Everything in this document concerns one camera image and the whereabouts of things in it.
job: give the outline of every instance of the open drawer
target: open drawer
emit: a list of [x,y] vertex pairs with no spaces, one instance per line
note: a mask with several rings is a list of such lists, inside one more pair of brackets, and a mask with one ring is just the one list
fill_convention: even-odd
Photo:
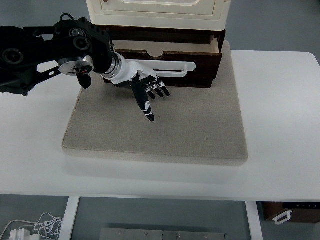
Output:
[[163,77],[167,86],[210,88],[217,76],[225,31],[100,27],[110,30],[116,52],[125,59],[195,63],[184,77]]

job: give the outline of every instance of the brown box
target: brown box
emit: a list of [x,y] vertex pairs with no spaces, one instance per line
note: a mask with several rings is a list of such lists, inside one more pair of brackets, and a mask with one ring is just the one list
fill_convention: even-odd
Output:
[[125,59],[194,62],[185,77],[162,77],[167,86],[210,88],[220,66],[226,31],[100,25]]
[[320,209],[306,209],[306,208],[295,208],[295,207],[284,207],[283,202],[263,202],[263,213],[266,221],[272,221],[276,216],[291,210],[291,219],[289,222],[294,223],[318,223],[320,222]]

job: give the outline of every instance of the robotic arm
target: robotic arm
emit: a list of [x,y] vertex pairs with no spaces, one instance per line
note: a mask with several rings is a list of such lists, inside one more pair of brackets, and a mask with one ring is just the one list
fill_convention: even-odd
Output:
[[[44,41],[42,35],[53,35]],[[131,88],[135,99],[150,121],[155,116],[148,95],[151,89],[160,97],[169,96],[156,72],[134,60],[126,60],[114,52],[108,31],[103,31],[86,18],[74,20],[63,14],[53,27],[0,27],[0,92],[28,95],[37,84],[60,73],[76,76],[87,89],[92,81],[90,72],[101,74],[119,88]],[[38,72],[37,65],[56,61],[57,67]]]

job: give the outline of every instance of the drawer handle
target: drawer handle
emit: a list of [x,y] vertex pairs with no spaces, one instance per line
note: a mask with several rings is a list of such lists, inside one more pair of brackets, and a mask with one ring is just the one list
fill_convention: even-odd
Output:
[[158,77],[183,78],[188,71],[194,71],[196,64],[189,61],[162,61],[162,60],[129,60],[148,66],[155,70]]
[[285,211],[284,213],[281,213],[280,215],[278,215],[275,218],[273,218],[272,221],[274,221],[274,223],[276,225],[283,224],[283,223],[285,223],[285,222],[287,222],[287,221],[289,221],[291,219],[291,213],[292,213],[292,211],[290,211],[290,210]]

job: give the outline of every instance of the gray carpet mat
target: gray carpet mat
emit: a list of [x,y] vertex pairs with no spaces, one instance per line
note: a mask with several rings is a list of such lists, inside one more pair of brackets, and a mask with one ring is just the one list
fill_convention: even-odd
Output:
[[150,122],[130,89],[95,74],[79,94],[63,150],[78,157],[202,165],[235,166],[248,159],[228,42],[210,89],[168,89],[170,97],[150,99]]

